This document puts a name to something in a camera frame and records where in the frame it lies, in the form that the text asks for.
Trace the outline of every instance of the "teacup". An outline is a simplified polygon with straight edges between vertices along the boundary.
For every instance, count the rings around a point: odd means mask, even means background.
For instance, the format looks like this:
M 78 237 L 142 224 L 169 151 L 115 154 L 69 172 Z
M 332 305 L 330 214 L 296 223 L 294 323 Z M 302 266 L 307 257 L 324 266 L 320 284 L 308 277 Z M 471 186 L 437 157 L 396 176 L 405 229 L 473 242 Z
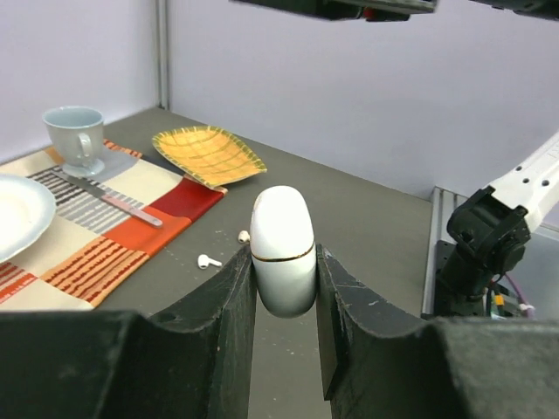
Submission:
M 62 106 L 46 111 L 43 121 L 68 175 L 94 176 L 105 168 L 100 159 L 104 147 L 101 112 L 84 106 Z

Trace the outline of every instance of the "yellow woven tray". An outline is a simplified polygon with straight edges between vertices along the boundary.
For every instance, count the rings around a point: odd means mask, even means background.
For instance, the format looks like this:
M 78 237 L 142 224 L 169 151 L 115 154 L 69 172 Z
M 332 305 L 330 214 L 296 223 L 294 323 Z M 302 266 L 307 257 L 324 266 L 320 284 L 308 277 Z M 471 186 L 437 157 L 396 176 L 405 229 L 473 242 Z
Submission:
M 241 139 L 221 128 L 179 128 L 159 133 L 152 142 L 163 157 L 210 189 L 267 171 Z

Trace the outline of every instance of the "knife handle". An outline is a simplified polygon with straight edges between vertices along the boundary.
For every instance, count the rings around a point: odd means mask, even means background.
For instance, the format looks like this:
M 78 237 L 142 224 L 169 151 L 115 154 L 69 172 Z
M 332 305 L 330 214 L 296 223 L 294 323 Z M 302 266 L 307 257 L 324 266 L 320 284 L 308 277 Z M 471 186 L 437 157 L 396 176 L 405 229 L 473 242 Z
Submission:
M 116 208 L 123 210 L 124 212 L 127 212 L 131 216 L 140 218 L 142 221 L 145 221 L 146 223 L 149 223 L 155 227 L 161 227 L 163 225 L 163 221 L 161 221 L 159 218 L 151 216 L 150 214 L 148 214 L 145 211 L 142 211 L 141 209 L 134 208 L 129 203 L 125 203 L 124 201 L 121 201 L 120 199 L 115 198 L 114 196 L 104 195 L 101 199 L 106 203 L 110 203 Z

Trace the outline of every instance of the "white earbud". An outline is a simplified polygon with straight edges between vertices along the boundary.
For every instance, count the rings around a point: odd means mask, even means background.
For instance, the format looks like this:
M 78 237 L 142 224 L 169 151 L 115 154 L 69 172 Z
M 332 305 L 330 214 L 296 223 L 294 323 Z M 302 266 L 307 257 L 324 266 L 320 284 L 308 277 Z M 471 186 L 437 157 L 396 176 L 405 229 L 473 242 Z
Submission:
M 217 260 L 210 258 L 208 255 L 200 255 L 198 256 L 198 268 L 206 269 L 210 265 L 216 266 L 220 268 L 223 264 Z
M 239 243 L 241 244 L 245 244 L 251 241 L 251 235 L 248 234 L 248 231 L 243 230 L 240 233 L 238 233 L 238 237 L 237 240 Z

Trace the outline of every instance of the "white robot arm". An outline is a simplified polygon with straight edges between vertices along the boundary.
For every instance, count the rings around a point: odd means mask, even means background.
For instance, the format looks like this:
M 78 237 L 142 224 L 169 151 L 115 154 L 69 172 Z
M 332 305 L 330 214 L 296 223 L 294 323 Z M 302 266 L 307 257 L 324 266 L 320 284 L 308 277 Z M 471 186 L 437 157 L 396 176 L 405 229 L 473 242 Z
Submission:
M 493 197 L 514 210 L 525 208 L 530 232 L 559 203 L 559 132 L 506 175 L 489 183 Z
M 456 246 L 437 273 L 435 313 L 478 312 L 493 278 L 522 260 L 531 233 L 558 202 L 559 133 L 454 210 L 446 229 Z

